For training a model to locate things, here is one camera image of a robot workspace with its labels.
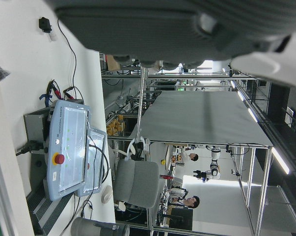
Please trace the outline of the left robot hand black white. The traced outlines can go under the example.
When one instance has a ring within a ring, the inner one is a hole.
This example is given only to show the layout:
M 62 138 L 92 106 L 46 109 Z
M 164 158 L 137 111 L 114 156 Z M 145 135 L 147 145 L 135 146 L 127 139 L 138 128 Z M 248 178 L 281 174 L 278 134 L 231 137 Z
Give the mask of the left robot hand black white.
M 48 0 L 86 48 L 146 67 L 229 60 L 296 87 L 296 0 Z

